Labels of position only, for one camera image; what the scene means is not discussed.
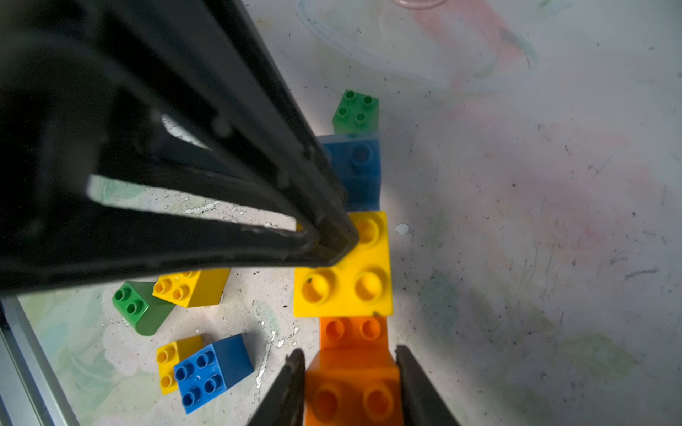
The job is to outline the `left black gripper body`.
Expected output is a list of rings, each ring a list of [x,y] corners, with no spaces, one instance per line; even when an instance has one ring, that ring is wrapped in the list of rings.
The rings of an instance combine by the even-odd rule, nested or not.
[[[91,201],[90,175],[141,183],[163,129],[158,1],[1,5],[1,220],[161,224]]]

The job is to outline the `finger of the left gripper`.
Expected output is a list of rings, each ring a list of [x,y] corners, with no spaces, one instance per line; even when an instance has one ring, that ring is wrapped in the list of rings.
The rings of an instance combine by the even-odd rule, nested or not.
[[[190,163],[109,154],[101,175],[228,200],[320,223],[320,163],[277,167],[250,159],[241,179],[212,154]],[[320,261],[317,235],[152,211],[117,209],[90,200],[85,185],[62,186],[83,160],[55,166],[32,154],[1,157],[1,292],[17,295],[116,278],[220,266],[311,266]]]
[[[241,179],[254,177],[250,159],[277,167],[298,160],[320,163],[320,223],[295,218],[299,231],[317,235],[318,264],[331,266],[359,239],[346,216],[346,191],[305,122],[239,1],[158,1],[165,24],[160,54],[163,129],[148,145],[150,158],[190,163],[212,154]]]

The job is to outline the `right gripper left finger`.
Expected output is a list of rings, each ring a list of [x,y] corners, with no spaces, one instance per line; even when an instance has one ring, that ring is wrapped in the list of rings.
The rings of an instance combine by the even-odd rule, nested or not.
[[[302,426],[305,413],[305,354],[294,350],[285,360],[248,426]]]

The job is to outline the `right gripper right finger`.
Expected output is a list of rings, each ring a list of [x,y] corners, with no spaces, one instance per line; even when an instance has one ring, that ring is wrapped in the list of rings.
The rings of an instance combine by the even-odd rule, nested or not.
[[[408,346],[396,347],[396,360],[401,371],[404,424],[460,426]]]

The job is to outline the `small orange lego brick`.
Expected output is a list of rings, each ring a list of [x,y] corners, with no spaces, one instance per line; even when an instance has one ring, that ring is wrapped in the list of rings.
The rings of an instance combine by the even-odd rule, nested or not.
[[[319,351],[305,372],[304,424],[403,425],[401,372],[389,351]]]

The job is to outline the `long orange lego brick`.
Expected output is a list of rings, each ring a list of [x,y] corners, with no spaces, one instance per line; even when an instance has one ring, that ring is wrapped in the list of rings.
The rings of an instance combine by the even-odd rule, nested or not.
[[[320,345],[322,350],[387,350],[387,319],[383,316],[323,317]]]

